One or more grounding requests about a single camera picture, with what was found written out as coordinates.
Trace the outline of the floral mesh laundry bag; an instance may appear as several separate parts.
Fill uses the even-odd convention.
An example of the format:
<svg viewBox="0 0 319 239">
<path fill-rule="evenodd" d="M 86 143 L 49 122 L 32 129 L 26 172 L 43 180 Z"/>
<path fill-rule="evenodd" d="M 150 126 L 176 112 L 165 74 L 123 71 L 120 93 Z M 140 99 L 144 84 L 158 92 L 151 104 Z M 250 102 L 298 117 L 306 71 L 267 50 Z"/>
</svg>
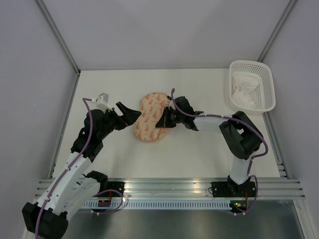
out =
<svg viewBox="0 0 319 239">
<path fill-rule="evenodd" d="M 140 101 L 140 117 L 135 122 L 135 136 L 145 142 L 160 140 L 169 131 L 168 128 L 156 128 L 165 107 L 170 105 L 167 94 L 154 92 L 144 96 Z"/>
</svg>

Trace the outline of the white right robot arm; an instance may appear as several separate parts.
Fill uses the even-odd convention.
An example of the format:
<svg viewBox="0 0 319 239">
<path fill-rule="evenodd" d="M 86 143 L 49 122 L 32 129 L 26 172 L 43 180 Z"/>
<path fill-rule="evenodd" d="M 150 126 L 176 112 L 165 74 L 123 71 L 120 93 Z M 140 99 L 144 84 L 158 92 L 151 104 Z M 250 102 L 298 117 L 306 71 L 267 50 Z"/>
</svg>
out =
<svg viewBox="0 0 319 239">
<path fill-rule="evenodd" d="M 186 97 L 171 98 L 169 106 L 156 124 L 156 128 L 174 128 L 183 124 L 193 131 L 213 131 L 220 133 L 230 152 L 233 154 L 233 164 L 227 177 L 227 190 L 230 195 L 238 197 L 246 190 L 250 181 L 249 170 L 256 151 L 265 142 L 263 135 L 242 111 L 231 116 L 206 114 L 195 111 Z"/>
</svg>

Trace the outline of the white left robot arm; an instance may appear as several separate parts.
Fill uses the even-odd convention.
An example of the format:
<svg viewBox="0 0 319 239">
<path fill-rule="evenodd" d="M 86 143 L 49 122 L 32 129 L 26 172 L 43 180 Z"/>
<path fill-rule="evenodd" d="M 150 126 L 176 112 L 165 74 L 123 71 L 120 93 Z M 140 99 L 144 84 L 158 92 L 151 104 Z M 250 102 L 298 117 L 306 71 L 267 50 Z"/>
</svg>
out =
<svg viewBox="0 0 319 239">
<path fill-rule="evenodd" d="M 141 115 L 121 102 L 116 106 L 121 115 L 108 106 L 87 110 L 84 126 L 63 169 L 36 202 L 26 203 L 22 208 L 26 229 L 34 233 L 36 239 L 62 238 L 71 219 L 88 200 L 108 194 L 108 176 L 103 173 L 91 171 L 80 185 L 77 182 L 103 148 L 104 138 L 133 125 Z"/>
</svg>

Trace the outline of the white bra in basket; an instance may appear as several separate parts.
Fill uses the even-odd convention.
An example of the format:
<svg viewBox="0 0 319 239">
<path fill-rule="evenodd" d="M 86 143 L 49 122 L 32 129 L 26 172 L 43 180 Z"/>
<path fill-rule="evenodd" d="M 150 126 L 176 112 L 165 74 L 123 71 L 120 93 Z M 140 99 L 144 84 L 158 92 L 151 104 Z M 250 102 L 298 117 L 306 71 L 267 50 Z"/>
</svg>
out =
<svg viewBox="0 0 319 239">
<path fill-rule="evenodd" d="M 252 100 L 253 93 L 259 86 L 259 80 L 255 75 L 235 72 L 233 75 L 235 90 L 232 96 L 234 102 L 247 109 L 255 109 L 256 103 Z"/>
</svg>

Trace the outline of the white perforated plastic basket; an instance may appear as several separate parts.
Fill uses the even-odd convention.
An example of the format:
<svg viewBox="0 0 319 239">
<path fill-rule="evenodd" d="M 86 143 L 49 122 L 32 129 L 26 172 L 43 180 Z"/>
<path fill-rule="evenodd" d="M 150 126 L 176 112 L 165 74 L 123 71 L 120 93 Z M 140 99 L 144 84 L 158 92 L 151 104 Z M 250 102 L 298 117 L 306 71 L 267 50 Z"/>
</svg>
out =
<svg viewBox="0 0 319 239">
<path fill-rule="evenodd" d="M 261 115 L 276 105 L 271 69 L 264 63 L 236 60 L 229 66 L 229 99 L 235 111 Z"/>
</svg>

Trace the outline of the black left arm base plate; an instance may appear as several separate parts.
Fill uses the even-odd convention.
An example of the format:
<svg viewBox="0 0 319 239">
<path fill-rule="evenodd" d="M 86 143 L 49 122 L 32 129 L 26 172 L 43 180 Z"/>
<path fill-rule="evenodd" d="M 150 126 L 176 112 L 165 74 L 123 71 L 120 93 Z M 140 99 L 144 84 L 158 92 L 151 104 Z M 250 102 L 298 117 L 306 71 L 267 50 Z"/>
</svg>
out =
<svg viewBox="0 0 319 239">
<path fill-rule="evenodd" d="M 125 182 L 123 181 L 111 181 L 108 183 L 103 183 L 100 186 L 98 197 L 106 197 L 106 198 L 119 198 L 120 195 L 124 194 Z"/>
</svg>

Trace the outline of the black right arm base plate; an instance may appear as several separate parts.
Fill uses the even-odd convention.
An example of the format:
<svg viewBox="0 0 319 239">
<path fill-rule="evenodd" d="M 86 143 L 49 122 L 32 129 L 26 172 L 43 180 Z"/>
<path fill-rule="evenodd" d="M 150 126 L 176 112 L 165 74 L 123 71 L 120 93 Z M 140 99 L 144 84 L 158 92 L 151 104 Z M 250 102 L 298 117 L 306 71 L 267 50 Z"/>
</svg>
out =
<svg viewBox="0 0 319 239">
<path fill-rule="evenodd" d="M 230 184 L 226 181 L 211 182 L 212 195 L 215 198 L 254 198 L 256 196 L 256 184 L 249 181 L 241 185 Z"/>
</svg>

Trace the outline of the left aluminium frame post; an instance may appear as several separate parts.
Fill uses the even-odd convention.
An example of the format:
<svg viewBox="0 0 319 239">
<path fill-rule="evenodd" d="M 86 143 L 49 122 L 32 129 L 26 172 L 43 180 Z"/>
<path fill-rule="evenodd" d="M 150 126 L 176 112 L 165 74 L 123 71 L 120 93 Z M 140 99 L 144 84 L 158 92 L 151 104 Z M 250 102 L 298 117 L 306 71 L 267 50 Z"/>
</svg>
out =
<svg viewBox="0 0 319 239">
<path fill-rule="evenodd" d="M 81 70 L 79 69 L 74 57 L 72 56 L 69 47 L 67 46 L 61 32 L 59 31 L 49 9 L 47 8 L 45 2 L 43 0 L 35 0 L 34 1 L 35 4 L 37 5 L 40 13 L 42 14 L 42 16 L 44 17 L 44 20 L 46 21 L 46 23 L 48 24 L 54 38 L 56 39 L 58 45 L 60 46 L 63 54 L 65 55 L 67 61 L 70 63 L 70 65 L 72 66 L 75 74 L 77 76 L 80 76 Z"/>
</svg>

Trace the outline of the aluminium frame post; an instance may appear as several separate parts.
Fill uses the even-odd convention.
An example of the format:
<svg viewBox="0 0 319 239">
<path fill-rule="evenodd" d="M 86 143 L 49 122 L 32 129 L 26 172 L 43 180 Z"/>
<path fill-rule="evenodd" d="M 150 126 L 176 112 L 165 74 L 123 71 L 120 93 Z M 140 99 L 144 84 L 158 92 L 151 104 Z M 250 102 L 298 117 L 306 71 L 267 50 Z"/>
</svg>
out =
<svg viewBox="0 0 319 239">
<path fill-rule="evenodd" d="M 37 5 L 40 13 L 42 14 L 42 16 L 44 17 L 44 20 L 46 21 L 46 23 L 48 24 L 54 38 L 56 39 L 58 45 L 60 46 L 63 54 L 65 55 L 67 61 L 70 63 L 70 65 L 72 66 L 75 74 L 77 76 L 80 76 L 81 70 L 79 69 L 74 57 L 72 56 L 69 47 L 67 46 L 61 32 L 59 31 L 49 9 L 47 8 L 45 2 L 43 0 L 35 0 L 34 1 L 35 4 Z"/>
<path fill-rule="evenodd" d="M 283 29 L 284 25 L 288 21 L 290 15 L 294 11 L 296 5 L 298 4 L 299 0 L 289 0 L 288 4 L 284 8 L 279 20 L 277 21 L 272 33 L 270 34 L 268 40 L 266 41 L 266 44 L 264 48 L 262 49 L 257 62 L 263 62 L 265 57 L 267 56 L 268 52 L 270 51 L 272 45 L 276 41 L 276 38 L 280 34 L 281 30 Z"/>
</svg>

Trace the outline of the aluminium mounting rail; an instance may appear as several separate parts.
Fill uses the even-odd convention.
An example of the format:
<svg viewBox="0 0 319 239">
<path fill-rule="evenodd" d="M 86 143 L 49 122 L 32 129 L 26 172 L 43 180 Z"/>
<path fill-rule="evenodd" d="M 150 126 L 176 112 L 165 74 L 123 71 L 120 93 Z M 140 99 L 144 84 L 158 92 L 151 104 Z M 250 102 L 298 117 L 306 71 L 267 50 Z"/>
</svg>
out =
<svg viewBox="0 0 319 239">
<path fill-rule="evenodd" d="M 124 195 L 130 199 L 229 199 L 215 197 L 208 192 L 211 182 L 225 178 L 110 178 L 109 181 L 124 182 Z M 296 179 L 258 178 L 259 200 L 304 199 L 301 183 Z"/>
</svg>

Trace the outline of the right aluminium frame post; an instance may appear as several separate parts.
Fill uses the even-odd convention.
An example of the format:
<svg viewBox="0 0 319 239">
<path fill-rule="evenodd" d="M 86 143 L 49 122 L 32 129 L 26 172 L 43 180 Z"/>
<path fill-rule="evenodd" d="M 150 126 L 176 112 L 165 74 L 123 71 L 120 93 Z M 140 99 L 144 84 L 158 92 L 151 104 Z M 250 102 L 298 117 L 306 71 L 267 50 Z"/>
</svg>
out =
<svg viewBox="0 0 319 239">
<path fill-rule="evenodd" d="M 272 33 L 270 34 L 268 40 L 266 41 L 266 44 L 264 48 L 262 49 L 257 62 L 263 62 L 265 57 L 267 56 L 268 52 L 270 51 L 272 45 L 276 41 L 276 38 L 280 34 L 281 30 L 283 29 L 284 25 L 288 21 L 290 15 L 294 11 L 296 5 L 298 4 L 299 0 L 289 0 L 288 4 L 284 8 L 279 20 L 277 21 Z"/>
</svg>

